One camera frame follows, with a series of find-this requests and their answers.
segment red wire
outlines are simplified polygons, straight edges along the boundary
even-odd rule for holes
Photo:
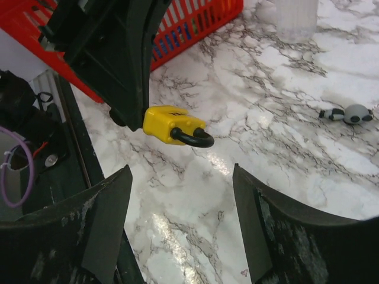
[[[35,158],[39,152],[42,151],[42,149],[44,149],[46,147],[46,145],[48,145],[49,142],[44,142],[42,143],[41,147],[39,147],[36,151],[34,151],[33,153],[33,158]]]

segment padlock shackle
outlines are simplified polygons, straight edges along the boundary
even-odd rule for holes
[[[214,138],[200,127],[195,129],[193,136],[184,133],[179,127],[175,127],[171,130],[170,136],[172,139],[198,148],[209,148],[214,144]]]

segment padlock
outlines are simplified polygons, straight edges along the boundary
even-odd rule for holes
[[[144,115],[143,132],[166,144],[211,147],[214,139],[204,129],[203,120],[193,117],[186,109],[175,106],[152,106]]]

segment yellow block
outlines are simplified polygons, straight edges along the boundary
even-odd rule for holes
[[[196,128],[205,128],[205,122],[190,115],[186,109],[175,106],[152,106],[147,109],[143,121],[143,132],[147,135],[155,136],[166,144],[185,145],[171,138],[170,132],[174,127],[192,136]]]

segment white marble surface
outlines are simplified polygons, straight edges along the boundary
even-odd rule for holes
[[[269,186],[345,217],[379,215],[377,119],[350,127],[320,109],[379,109],[379,1],[321,0],[303,45],[275,35],[273,4],[242,15],[151,75],[152,104],[191,110],[210,149],[167,146],[113,124],[75,90],[106,176],[129,164],[125,228],[148,284],[250,283],[232,188],[239,163]]]

